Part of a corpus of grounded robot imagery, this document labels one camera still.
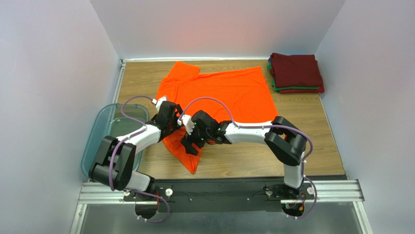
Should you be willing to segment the orange t-shirt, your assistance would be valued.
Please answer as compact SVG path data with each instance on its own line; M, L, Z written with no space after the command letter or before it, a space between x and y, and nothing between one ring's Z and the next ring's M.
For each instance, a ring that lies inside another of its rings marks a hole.
M230 116L239 123L261 123L274 120L277 108L261 67L201 74L198 66L176 62L158 87L156 99L168 100L193 115L207 112L218 122Z

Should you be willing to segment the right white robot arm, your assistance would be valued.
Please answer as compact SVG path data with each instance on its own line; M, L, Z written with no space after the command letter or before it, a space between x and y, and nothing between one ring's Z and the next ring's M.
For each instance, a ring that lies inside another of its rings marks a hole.
M200 110L193 116L181 115L177 121L186 130L181 143L187 154L197 155L209 144L235 144L240 142L265 144L284 164L283 186L280 197L297 199L302 193L304 153L307 139L283 117L264 123L218 122Z

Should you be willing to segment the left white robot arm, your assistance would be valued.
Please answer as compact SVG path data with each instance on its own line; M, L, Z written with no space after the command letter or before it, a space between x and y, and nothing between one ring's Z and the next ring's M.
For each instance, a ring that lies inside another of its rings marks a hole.
M167 100L160 101L157 110L142 128L125 136L102 139L89 169L89 179L112 190L154 190L153 177L134 170L135 157L180 129L177 121L183 112L179 104Z

